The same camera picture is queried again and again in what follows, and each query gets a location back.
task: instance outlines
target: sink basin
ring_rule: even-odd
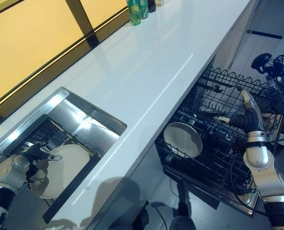
[[[17,146],[43,120],[53,123],[90,151],[102,157],[117,141],[127,125],[83,98],[58,89],[0,139],[0,154],[11,156]]]

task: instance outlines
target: white countertop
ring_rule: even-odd
[[[117,186],[94,207],[100,184],[131,172],[248,2],[166,0],[141,25],[116,31],[0,125],[1,138],[61,86],[128,125],[53,220],[79,227],[94,217]]]

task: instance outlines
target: cabinet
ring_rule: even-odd
[[[217,52],[213,66],[221,69],[229,69],[239,50],[241,44],[245,42],[245,33],[257,7],[257,0],[252,0],[247,6],[244,14],[231,27],[223,41],[223,44]]]

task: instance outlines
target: dishwasher rack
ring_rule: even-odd
[[[166,143],[163,132],[155,144],[167,175],[186,179],[220,201],[254,216],[255,213],[241,206],[231,192],[230,166],[237,153],[242,152],[246,134],[213,119],[214,116],[244,114],[244,102],[237,86],[254,96],[263,113],[269,140],[276,139],[283,123],[283,116],[277,112],[283,110],[279,99],[284,95],[266,82],[208,67],[168,122],[182,122],[193,127],[203,142],[201,154],[195,158],[181,157],[185,153]],[[259,198],[243,159],[235,160],[232,177],[237,195],[250,207],[256,207]]]

